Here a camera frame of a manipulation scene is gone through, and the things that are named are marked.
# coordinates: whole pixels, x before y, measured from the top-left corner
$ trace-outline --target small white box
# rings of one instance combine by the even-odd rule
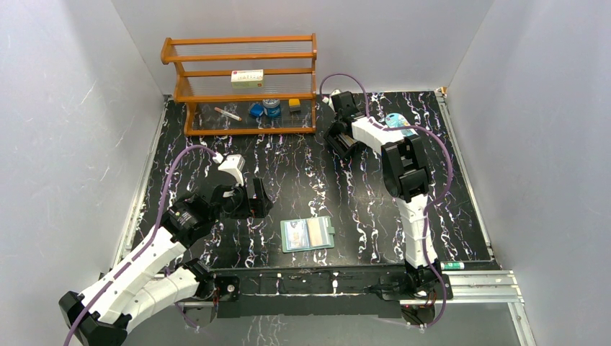
[[[234,89],[263,87],[263,70],[242,70],[231,72],[231,86]]]

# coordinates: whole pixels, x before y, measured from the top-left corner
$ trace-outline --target wooden shelf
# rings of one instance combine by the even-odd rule
[[[316,131],[316,35],[231,37],[173,40],[167,38],[161,50],[161,62],[173,63],[177,82],[176,102],[187,104],[188,136],[219,135],[214,128],[192,127],[197,103],[256,102],[262,99],[309,99],[311,121],[308,127],[224,128],[224,135],[262,133],[313,133]],[[256,89],[233,89],[232,70],[185,71],[183,63],[212,61],[256,61],[277,59],[309,59],[307,68],[263,68],[264,86]]]

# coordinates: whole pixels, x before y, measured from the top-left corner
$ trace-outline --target black marble surface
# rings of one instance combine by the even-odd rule
[[[439,323],[421,334],[413,327],[407,329],[402,318],[379,318],[380,310],[384,309],[382,304],[389,303],[376,296],[371,298],[370,307],[365,306],[370,312],[359,316],[291,316],[290,311],[309,312],[325,303],[342,303],[338,309],[361,311],[365,305],[362,300],[346,303],[343,298],[333,298],[331,302],[320,298],[304,302],[294,299],[282,306],[281,315],[252,316],[268,310],[267,305],[252,304],[244,308],[244,317],[215,319],[199,329],[185,327],[176,309],[164,309],[134,329],[123,346],[520,345],[507,304],[448,304]],[[187,314],[198,323],[210,318],[207,309],[190,309]]]
[[[360,107],[364,107],[362,95],[356,97]],[[274,208],[265,219],[220,221],[211,235],[187,250],[177,262],[199,257],[213,268],[402,263],[401,221],[396,204],[384,187],[379,157],[367,149],[356,154],[350,163],[344,163],[328,149],[323,132],[334,117],[328,106],[321,102],[317,105],[315,135],[223,137],[185,137],[182,132],[185,106],[172,101],[166,106],[134,244],[153,225],[162,184],[174,157],[186,146],[205,143],[222,154],[241,154],[246,160],[245,178],[263,179]],[[228,109],[248,117],[248,106],[249,103],[238,103],[228,105]],[[200,107],[198,111],[214,112],[210,107]],[[399,112],[410,123],[431,129],[446,143],[455,178],[445,202],[429,215],[434,248],[441,260],[489,260],[480,223],[434,93],[374,93],[370,111],[375,116]],[[226,125],[233,122],[222,121]],[[434,179],[429,194],[432,199],[430,196],[443,188],[446,169],[441,150],[429,139],[425,141],[425,151]],[[234,183],[231,176],[219,172],[217,167],[201,151],[187,154],[172,180],[170,202],[187,191],[210,196],[216,185]],[[327,215],[336,229],[333,249],[282,253],[280,221]]]

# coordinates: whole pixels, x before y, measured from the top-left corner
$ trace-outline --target robotic arm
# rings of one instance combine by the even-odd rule
[[[219,170],[233,175],[236,185],[217,186],[209,201],[198,195],[181,198],[161,218],[161,226],[148,236],[113,270],[80,294],[69,291],[59,301],[64,319],[71,327],[97,294],[79,322],[75,335],[85,346],[121,345],[128,333],[142,321],[167,306],[192,296],[235,300],[233,287],[237,278],[212,275],[194,259],[181,265],[170,276],[153,281],[162,268],[190,248],[198,239],[210,234],[219,219],[264,218],[272,201],[262,181],[253,179],[255,198],[249,198],[241,170],[241,155],[227,156]]]
[[[405,235],[407,276],[403,285],[405,291],[394,291],[399,291],[399,295],[432,291],[439,279],[425,260],[422,248],[424,207],[427,205],[431,182],[422,139],[412,130],[385,131],[385,126],[365,117],[357,109],[350,92],[336,90],[330,96],[331,99],[325,98],[323,101],[334,109],[336,118],[324,134],[326,142],[342,159],[348,159],[361,143],[381,155],[384,185],[396,198]],[[437,272],[441,273],[430,232],[427,233],[426,243],[428,258]],[[396,298],[396,295],[387,294],[387,297]]]

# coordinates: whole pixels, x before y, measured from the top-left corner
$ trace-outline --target gray wall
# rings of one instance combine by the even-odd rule
[[[447,86],[492,0],[112,2],[161,91],[171,94],[176,83],[174,68],[159,60],[166,37],[312,32],[318,39],[318,80],[344,72],[354,74],[369,90]],[[339,77],[325,85],[329,90],[357,88]]]
[[[0,343],[61,345],[58,299],[111,265],[163,98],[110,0],[2,1],[0,94]]]
[[[611,3],[495,1],[449,106],[539,345],[608,345]]]

